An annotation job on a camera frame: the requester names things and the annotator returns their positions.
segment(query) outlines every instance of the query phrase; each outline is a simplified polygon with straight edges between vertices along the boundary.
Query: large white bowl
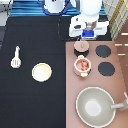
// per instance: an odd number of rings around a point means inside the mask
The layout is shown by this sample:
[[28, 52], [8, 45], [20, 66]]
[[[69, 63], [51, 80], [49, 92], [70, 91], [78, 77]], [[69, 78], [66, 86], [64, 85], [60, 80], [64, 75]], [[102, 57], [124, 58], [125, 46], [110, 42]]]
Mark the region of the large white bowl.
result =
[[76, 100], [76, 110], [81, 120], [94, 128], [108, 126], [114, 119], [116, 109], [111, 109], [113, 98], [99, 87], [82, 90]]

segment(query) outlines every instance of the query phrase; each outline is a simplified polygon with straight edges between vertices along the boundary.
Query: cream plate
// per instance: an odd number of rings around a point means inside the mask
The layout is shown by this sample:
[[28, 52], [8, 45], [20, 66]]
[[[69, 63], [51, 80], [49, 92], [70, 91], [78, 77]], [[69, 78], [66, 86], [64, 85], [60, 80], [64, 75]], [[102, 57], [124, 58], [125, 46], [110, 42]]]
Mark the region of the cream plate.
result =
[[88, 87], [82, 90], [76, 100], [78, 116], [93, 128], [108, 126], [114, 119], [116, 109], [111, 109], [113, 98], [99, 87]]
[[32, 76], [36, 81], [44, 82], [51, 77], [51, 67], [46, 63], [39, 63], [32, 69]]

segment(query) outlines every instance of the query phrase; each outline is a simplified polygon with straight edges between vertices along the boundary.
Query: stove burner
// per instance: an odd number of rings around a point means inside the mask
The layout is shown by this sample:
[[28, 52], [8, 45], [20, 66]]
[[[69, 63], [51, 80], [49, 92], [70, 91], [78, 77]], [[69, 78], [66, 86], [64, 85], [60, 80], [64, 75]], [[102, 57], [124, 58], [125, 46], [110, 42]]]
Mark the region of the stove burner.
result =
[[89, 54], [89, 50], [85, 51], [85, 52], [78, 52], [76, 49], [74, 49], [74, 54], [78, 57], [79, 55], [83, 55], [84, 57], [86, 57]]
[[96, 47], [96, 54], [100, 57], [108, 57], [111, 54], [111, 49], [106, 45], [99, 45]]
[[100, 74], [103, 76], [112, 76], [115, 72], [114, 66], [109, 62], [102, 62], [98, 66]]

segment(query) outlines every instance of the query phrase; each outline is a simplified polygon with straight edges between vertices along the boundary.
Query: small bowl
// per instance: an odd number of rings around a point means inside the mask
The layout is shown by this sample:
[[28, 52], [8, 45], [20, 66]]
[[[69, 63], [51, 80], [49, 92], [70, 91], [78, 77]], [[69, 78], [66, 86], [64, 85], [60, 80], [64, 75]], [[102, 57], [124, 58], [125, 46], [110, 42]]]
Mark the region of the small bowl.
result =
[[[82, 61], [86, 61], [88, 63], [88, 69], [87, 70], [83, 71], [81, 69], [81, 62]], [[89, 59], [85, 58], [83, 55], [78, 56], [78, 58], [76, 59], [76, 61], [74, 63], [74, 72], [81, 77], [86, 77], [86, 76], [88, 76], [90, 70], [91, 70], [91, 62], [89, 61]]]
[[39, 63], [32, 69], [32, 76], [36, 81], [44, 82], [51, 77], [51, 67], [46, 63]]
[[99, 87], [83, 89], [76, 99], [76, 110], [80, 119], [94, 128], [108, 126], [114, 119], [116, 110], [111, 109], [113, 98]]
[[89, 43], [87, 41], [76, 41], [74, 44], [74, 48], [78, 52], [85, 52], [89, 50]]

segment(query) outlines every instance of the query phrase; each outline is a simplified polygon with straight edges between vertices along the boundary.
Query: beige plate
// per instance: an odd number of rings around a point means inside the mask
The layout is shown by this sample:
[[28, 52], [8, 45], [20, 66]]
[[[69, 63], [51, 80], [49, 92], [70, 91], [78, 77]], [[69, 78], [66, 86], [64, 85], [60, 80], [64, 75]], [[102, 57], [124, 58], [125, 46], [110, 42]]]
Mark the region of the beige plate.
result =
[[39, 63], [32, 69], [32, 76], [39, 82], [44, 82], [51, 77], [51, 67], [46, 63]]

